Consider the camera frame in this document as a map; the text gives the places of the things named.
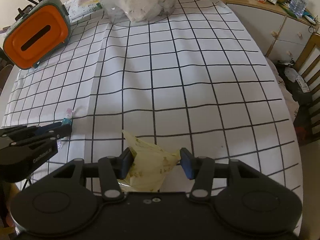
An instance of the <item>black grid lines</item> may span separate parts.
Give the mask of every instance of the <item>black grid lines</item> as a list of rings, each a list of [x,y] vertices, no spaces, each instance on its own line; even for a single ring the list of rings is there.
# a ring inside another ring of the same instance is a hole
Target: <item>black grid lines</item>
[[[68,47],[42,63],[39,78],[20,75],[34,79],[23,88],[28,93],[14,87],[21,95],[10,98],[12,123],[19,115],[28,125],[61,121],[67,108],[75,109],[71,137],[34,181],[75,157],[95,162],[120,155],[127,147],[124,129],[169,152],[186,147],[220,163],[237,158],[283,184],[286,173],[286,185],[298,194],[294,130],[289,115],[277,118],[270,109],[286,106],[281,93],[269,93],[276,86],[272,73],[257,72],[268,68],[260,50],[219,0],[176,0],[176,7],[143,26],[107,24],[102,13],[83,17]],[[23,101],[23,111],[36,106],[41,116],[28,119],[19,106],[13,109]],[[98,192],[93,182],[89,188]],[[212,193],[221,189],[214,185]]]
[[[6,125],[6,122],[7,122],[7,115],[5,116],[4,125]],[[11,126],[11,123],[12,123],[12,116],[11,116],[11,118],[10,118],[10,124],[9,124],[9,126]]]
[[[230,31],[231,31],[232,35],[236,38],[236,36],[235,36],[235,34],[234,34],[233,30],[231,30],[231,29],[230,29]],[[250,64],[251,64],[252,62],[251,62],[251,60],[250,60],[250,58],[249,58],[249,56],[248,56],[247,52],[246,52],[246,51],[244,51],[244,53],[245,53],[245,56],[247,57],[248,61],[249,61],[249,62],[250,62]],[[264,94],[265,98],[267,98],[266,93],[265,93],[265,90],[263,89],[263,86],[261,85],[261,83],[260,83],[260,82],[259,82],[259,84],[260,84],[261,90],[262,90],[262,92],[263,92],[263,94]],[[271,113],[272,119],[274,120],[274,114],[273,114],[273,113],[272,113],[272,111],[271,111],[271,107],[270,107],[270,104],[269,104],[269,102],[268,102],[268,101],[267,101],[267,104],[268,104],[268,108],[269,108],[269,110],[270,110],[270,113]],[[277,135],[278,143],[280,144],[279,132],[278,132],[278,128],[277,128],[276,124],[274,124],[274,128],[275,128],[275,131],[276,131],[276,135]],[[283,158],[283,153],[282,153],[282,148],[281,148],[281,147],[280,147],[280,155],[281,155],[282,168],[283,168],[283,169],[282,169],[282,171],[283,171],[283,178],[284,178],[284,186],[286,186],[286,176],[285,176],[284,158]]]

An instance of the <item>grid pattern tablecloth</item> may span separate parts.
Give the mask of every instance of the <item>grid pattern tablecloth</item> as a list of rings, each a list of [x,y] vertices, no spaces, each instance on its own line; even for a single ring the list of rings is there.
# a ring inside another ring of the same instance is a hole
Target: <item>grid pattern tablecloth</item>
[[[167,151],[237,158],[302,199],[300,152],[281,91],[220,0],[176,0],[173,15],[144,26],[110,24],[103,10],[75,21],[66,47],[19,72],[3,126],[60,121],[67,108],[75,110],[71,138],[33,180],[74,158],[119,156],[124,129]],[[215,179],[212,194],[225,183]],[[161,190],[192,184],[176,166]],[[88,188],[99,192],[99,182]]]

